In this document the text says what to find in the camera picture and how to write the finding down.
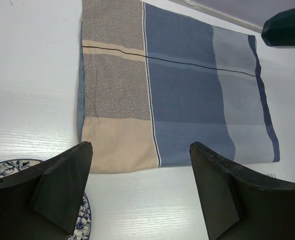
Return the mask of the blue beige checked cloth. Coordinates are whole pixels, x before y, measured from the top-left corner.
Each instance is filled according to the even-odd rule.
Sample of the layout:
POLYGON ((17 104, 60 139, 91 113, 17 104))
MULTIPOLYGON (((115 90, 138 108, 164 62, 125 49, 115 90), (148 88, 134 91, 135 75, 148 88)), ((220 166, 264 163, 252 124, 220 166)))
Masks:
POLYGON ((194 142, 239 164, 280 160, 254 35, 140 0, 85 0, 80 52, 92 173, 189 166, 194 142))

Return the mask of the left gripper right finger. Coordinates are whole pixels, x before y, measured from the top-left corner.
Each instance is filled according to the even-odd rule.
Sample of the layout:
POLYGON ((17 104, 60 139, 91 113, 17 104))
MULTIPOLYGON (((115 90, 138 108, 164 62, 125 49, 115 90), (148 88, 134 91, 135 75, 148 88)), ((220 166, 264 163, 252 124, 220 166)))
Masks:
POLYGON ((211 240, 295 240, 295 183, 259 173, 200 142, 192 170, 211 240))

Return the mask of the green white ceramic mug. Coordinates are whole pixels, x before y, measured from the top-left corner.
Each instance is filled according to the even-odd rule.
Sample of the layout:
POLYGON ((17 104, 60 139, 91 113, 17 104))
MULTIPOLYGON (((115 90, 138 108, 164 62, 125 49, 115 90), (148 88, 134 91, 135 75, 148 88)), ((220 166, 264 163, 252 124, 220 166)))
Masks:
POLYGON ((268 19, 261 32, 264 43, 275 48, 295 48, 295 8, 268 19))

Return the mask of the silver fork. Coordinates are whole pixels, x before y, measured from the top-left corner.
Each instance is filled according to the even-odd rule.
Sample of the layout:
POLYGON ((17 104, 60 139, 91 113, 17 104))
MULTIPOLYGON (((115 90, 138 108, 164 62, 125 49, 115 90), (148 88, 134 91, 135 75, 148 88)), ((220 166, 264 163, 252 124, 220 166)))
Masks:
POLYGON ((274 173, 267 173, 266 175, 271 177, 271 178, 276 178, 276 175, 274 173))

